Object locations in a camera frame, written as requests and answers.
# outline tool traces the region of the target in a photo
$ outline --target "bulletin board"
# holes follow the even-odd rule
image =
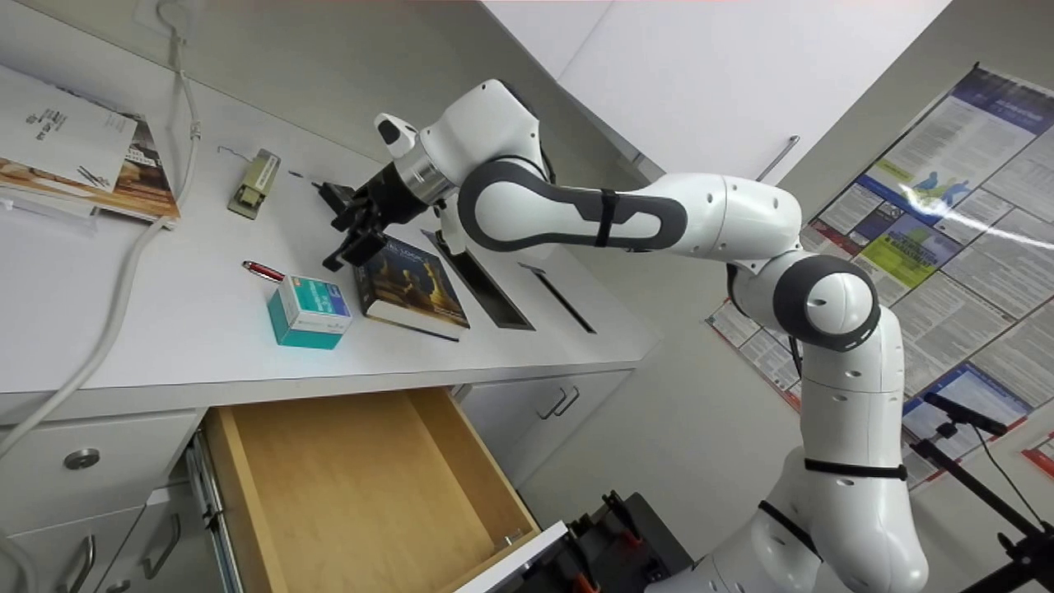
[[[1008,423],[1051,406],[1054,93],[976,65],[809,220],[805,243],[860,264],[899,317],[907,430],[924,438],[942,422],[920,390]],[[709,322],[801,401],[784,337],[732,304]],[[962,430],[945,450],[976,445]]]

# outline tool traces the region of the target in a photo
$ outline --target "pen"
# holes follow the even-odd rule
[[[259,261],[240,261],[242,269],[251,272],[259,272],[259,275],[271,275],[271,280],[285,280],[285,272],[272,269],[272,265],[264,265]]]

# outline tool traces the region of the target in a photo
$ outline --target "white cable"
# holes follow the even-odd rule
[[[39,593],[39,574],[33,557],[19,544],[13,544],[3,530],[0,530],[0,551],[19,566],[23,593]]]
[[[180,62],[180,38],[177,29],[157,12],[157,20],[167,27],[172,36],[172,71],[177,81],[177,93],[183,93],[187,98],[187,113],[190,113],[190,152],[187,152],[187,168],[177,181],[177,204],[183,202],[187,188],[190,188],[190,174],[197,165],[197,142],[201,142],[201,119],[197,119],[197,103],[193,93],[187,86],[183,74],[183,62]],[[54,390],[33,415],[27,415],[13,430],[3,435],[0,440],[0,460],[45,419],[54,415],[70,395],[77,395],[93,376],[96,367],[104,363],[107,350],[115,344],[122,325],[126,325],[126,314],[127,314],[127,300],[133,300],[133,285],[134,285],[134,272],[138,272],[138,255],[141,249],[160,233],[165,220],[154,220],[146,233],[134,238],[134,243],[126,254],[122,272],[118,272],[118,289],[112,296],[107,317],[104,317],[104,328],[93,350],[93,354],[77,367],[77,376],[65,377],[65,385],[60,390]],[[27,593],[39,593],[39,569],[33,563],[33,557],[13,544],[3,530],[0,530],[0,552],[5,552],[19,574],[23,574],[23,590]]]
[[[93,373],[101,365],[101,359],[107,354],[112,341],[122,331],[126,314],[127,314],[127,296],[133,296],[133,283],[138,272],[138,255],[141,249],[157,238],[160,220],[154,220],[146,233],[134,238],[134,243],[127,247],[122,275],[118,275],[118,289],[115,300],[107,304],[107,317],[104,317],[104,328],[93,350],[93,354],[80,365],[80,373],[72,373],[65,377],[65,385],[60,390],[54,390],[29,419],[23,419],[13,430],[5,430],[5,438],[0,440],[0,456],[11,455],[11,446],[27,438],[49,412],[57,412],[80,385],[85,385],[85,377],[93,377]]]
[[[1051,239],[1038,239],[1038,238],[1024,238],[1024,233],[1013,233],[1013,231],[1000,231],[1000,226],[990,226],[984,220],[976,220],[976,216],[964,216],[959,210],[952,210],[945,202],[923,202],[917,188],[909,183],[899,183],[899,190],[909,198],[909,207],[920,210],[920,215],[930,215],[930,216],[945,216],[952,225],[962,225],[962,226],[973,226],[973,231],[982,231],[982,233],[990,233],[990,238],[1000,238],[1000,239],[1012,239],[1012,243],[1028,243],[1028,247],[1038,247],[1038,249],[1054,249]]]

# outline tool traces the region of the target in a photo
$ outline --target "white wall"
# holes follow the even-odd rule
[[[165,62],[165,36],[134,20],[134,0],[19,4]],[[542,119],[559,177],[636,177],[475,0],[204,0],[187,71],[375,162],[390,162],[371,130],[380,113],[430,123],[463,88],[496,74]]]
[[[1051,0],[954,0],[784,177],[784,188],[807,215],[821,210],[973,62],[1054,88],[1051,21]],[[627,304],[652,317],[664,338],[643,373],[528,481],[525,495],[542,516],[576,516],[609,488],[643,489],[683,544],[706,552],[768,495],[784,450],[798,440],[798,415],[700,325],[724,300],[722,265],[583,255]],[[1019,450],[1051,427],[1047,412],[999,440],[1008,470],[1047,516],[1054,516],[1054,481]],[[967,463],[1008,495],[984,456],[976,455]],[[962,590],[1006,563],[995,544],[1000,520],[948,477],[920,489],[917,520],[933,557],[930,590]]]

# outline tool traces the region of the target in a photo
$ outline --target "cable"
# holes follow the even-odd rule
[[[134,283],[134,272],[138,272],[138,255],[157,238],[157,231],[160,231],[160,220],[154,220],[127,247],[127,255],[126,255],[122,275],[118,275],[118,293],[115,293],[115,300],[107,306],[104,328],[101,328],[93,354],[29,419],[23,419],[13,430],[5,430],[5,438],[0,440],[0,456],[5,456],[17,440],[23,440],[49,412],[57,412],[101,365],[101,359],[107,354],[107,350],[112,350],[112,341],[115,341],[115,337],[118,337],[118,328],[126,322],[133,283]]]
[[[190,88],[187,70],[183,70],[183,36],[177,34],[177,21],[172,21],[165,6],[174,6],[174,8],[183,8],[183,6],[177,0],[160,0],[154,6],[154,16],[167,27],[167,70],[174,74],[174,93],[183,94],[187,115],[190,115],[190,155],[187,155],[187,168],[177,181],[177,202],[180,202],[190,183],[190,172],[197,165],[201,113],[197,113],[193,88]]]
[[[23,569],[23,593],[39,593],[39,569],[33,557],[19,544],[13,544],[3,530],[0,530],[0,551],[13,557],[13,563]]]
[[[988,446],[988,438],[984,438],[979,427],[976,427],[976,435],[979,435],[988,460],[990,460],[990,463],[999,468],[999,475],[1013,488],[1013,495],[1022,496],[1022,504],[1028,506],[1028,515],[1031,515],[1038,524],[1044,524],[1044,516],[1028,504],[1028,496],[1024,496],[1022,488],[1012,481],[1012,475],[995,460],[995,455],[990,455],[990,446]]]
[[[197,165],[197,142],[201,142],[201,119],[197,119],[197,103],[193,103],[193,93],[187,86],[187,74],[183,74],[183,62],[180,62],[180,38],[177,38],[177,29],[160,16],[157,8],[157,20],[167,27],[167,62],[172,62],[172,71],[174,71],[174,86],[177,93],[187,98],[187,113],[190,113],[190,152],[187,152],[187,168],[180,172],[180,181],[177,181],[177,204],[183,202],[187,188],[190,188],[190,174],[193,174],[193,165]],[[160,233],[160,226],[167,226],[167,220],[154,220],[146,233],[134,238],[134,243],[127,247],[126,254],[126,264],[122,264],[122,272],[118,272],[118,289],[115,289],[115,300],[107,306],[107,317],[104,317],[104,328],[96,341],[96,350],[89,353],[89,359],[65,377],[65,385],[60,390],[54,390],[33,415],[27,415],[13,430],[3,435],[0,440],[0,460],[29,435],[35,430],[35,423],[54,415],[65,398],[72,398],[93,376],[96,367],[104,363],[107,350],[115,344],[122,325],[126,325],[126,314],[127,314],[127,300],[133,300],[133,283],[134,283],[134,272],[138,272],[138,261],[141,261],[141,249]],[[23,590],[27,593],[39,593],[39,569],[33,563],[33,557],[13,544],[3,530],[0,530],[0,552],[5,552],[19,574],[23,574]]]

